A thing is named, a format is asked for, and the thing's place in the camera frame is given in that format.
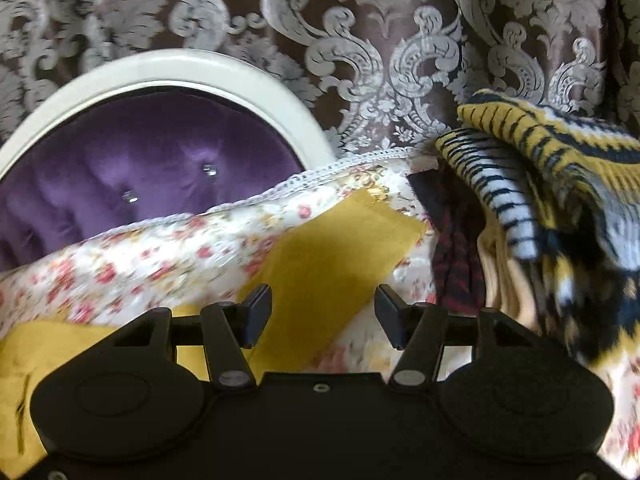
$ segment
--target brown damask fabric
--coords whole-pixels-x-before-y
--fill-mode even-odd
[[[479,88],[640,133],[640,0],[0,0],[0,136],[59,86],[156,48],[243,59],[337,153],[428,147]]]

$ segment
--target white oval frame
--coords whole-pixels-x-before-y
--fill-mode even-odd
[[[197,89],[247,108],[276,129],[305,170],[335,160],[313,115],[293,92],[272,76],[216,52],[168,48],[108,62],[59,88],[0,148],[0,178],[31,146],[63,121],[110,97],[155,86]]]

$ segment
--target metal screw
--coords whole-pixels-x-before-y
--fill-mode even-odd
[[[251,381],[251,378],[242,370],[227,370],[226,372],[222,372],[218,377],[218,382],[229,388],[245,386],[249,381]]]
[[[420,386],[427,377],[418,370],[400,370],[394,374],[394,381],[401,386]]]
[[[317,394],[325,394],[327,393],[329,390],[331,389],[331,386],[329,386],[328,384],[324,384],[324,383],[318,383],[314,385],[314,391]]]
[[[125,191],[122,194],[122,199],[125,202],[129,202],[130,204],[133,204],[134,202],[138,201],[138,197],[133,193],[133,191]]]

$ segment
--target purple velvet upholstery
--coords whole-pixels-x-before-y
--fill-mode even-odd
[[[223,100],[180,89],[123,96],[57,127],[2,179],[0,269],[113,227],[241,200],[301,170],[273,128]],[[123,200],[128,190],[139,200]]]

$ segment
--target round black pad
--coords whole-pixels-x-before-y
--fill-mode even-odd
[[[507,460],[596,452],[613,417],[604,383],[560,354],[503,348],[453,372],[438,402],[455,428]]]
[[[200,381],[143,348],[112,348],[47,376],[31,417],[47,450],[94,462],[162,452],[199,417]]]

